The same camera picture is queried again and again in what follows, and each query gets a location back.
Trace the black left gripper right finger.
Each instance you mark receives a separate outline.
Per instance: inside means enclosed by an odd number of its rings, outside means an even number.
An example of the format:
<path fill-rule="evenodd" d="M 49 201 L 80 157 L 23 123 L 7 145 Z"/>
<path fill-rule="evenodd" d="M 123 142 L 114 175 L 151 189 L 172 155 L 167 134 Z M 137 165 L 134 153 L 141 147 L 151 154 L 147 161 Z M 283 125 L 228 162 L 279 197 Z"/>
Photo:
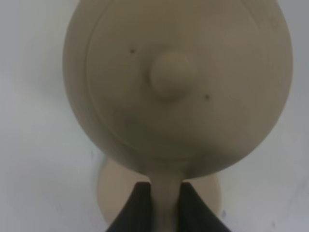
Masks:
<path fill-rule="evenodd" d="M 230 232 L 202 201 L 194 187 L 181 184 L 178 213 L 179 232 Z"/>

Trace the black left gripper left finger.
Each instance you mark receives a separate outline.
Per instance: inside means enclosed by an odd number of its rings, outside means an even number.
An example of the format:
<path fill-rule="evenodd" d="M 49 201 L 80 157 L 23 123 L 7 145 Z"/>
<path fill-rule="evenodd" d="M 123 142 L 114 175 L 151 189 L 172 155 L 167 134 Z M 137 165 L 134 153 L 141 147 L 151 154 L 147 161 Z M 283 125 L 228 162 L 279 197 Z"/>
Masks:
<path fill-rule="evenodd" d="M 151 184 L 135 184 L 129 199 L 107 232 L 150 232 L 152 230 L 153 209 Z"/>

